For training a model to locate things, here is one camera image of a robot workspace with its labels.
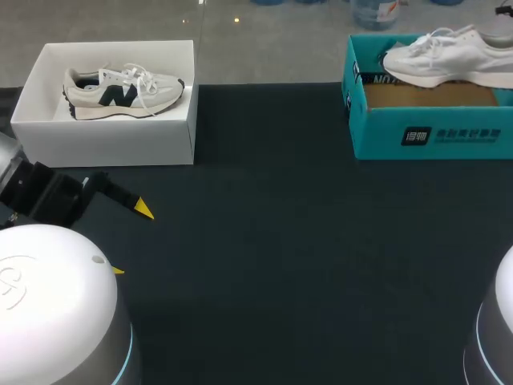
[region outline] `dark table surface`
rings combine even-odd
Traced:
[[[202,86],[198,113],[196,165],[109,170],[155,221],[97,197],[75,226],[126,270],[144,385],[463,384],[513,164],[358,162],[340,84]]]

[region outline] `sneaker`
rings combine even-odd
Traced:
[[[408,47],[389,50],[383,67],[419,87],[465,80],[484,87],[513,88],[513,35],[491,36],[473,26],[438,28]]]
[[[89,74],[67,70],[63,93],[73,117],[77,120],[113,115],[146,118],[167,110],[184,93],[182,79],[152,74],[136,64],[125,67],[124,71],[102,68]]]

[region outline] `shoe box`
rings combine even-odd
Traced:
[[[382,69],[394,45],[418,35],[349,37],[345,117],[360,160],[513,159],[513,91],[472,83],[420,88]]]
[[[67,68],[92,72],[137,63],[185,82],[168,111],[143,119],[75,120],[63,95]],[[11,125],[31,162],[49,167],[193,164],[198,88],[193,41],[57,43],[42,49]]]

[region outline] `teal shoe box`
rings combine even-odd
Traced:
[[[349,37],[342,92],[361,160],[513,159],[513,91],[444,83],[419,88],[387,75],[382,55],[417,35]]]

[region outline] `shoe sole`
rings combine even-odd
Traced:
[[[136,119],[148,118],[153,115],[159,115],[166,112],[170,107],[173,106],[179,99],[184,95],[185,88],[182,89],[180,96],[175,99],[169,100],[166,103],[162,103],[158,106],[149,107],[147,110],[144,108],[132,108],[132,107],[119,107],[119,106],[107,106],[107,107],[76,107],[71,104],[67,98],[66,92],[63,91],[64,98],[70,104],[70,113],[76,120],[99,120],[105,119],[110,116],[131,116]]]
[[[389,74],[397,79],[423,88],[435,88],[442,83],[450,81],[465,81],[477,84],[483,87],[513,89],[513,76],[504,73],[467,72],[465,74],[442,75],[442,76],[413,76],[404,75],[394,71],[388,71]]]

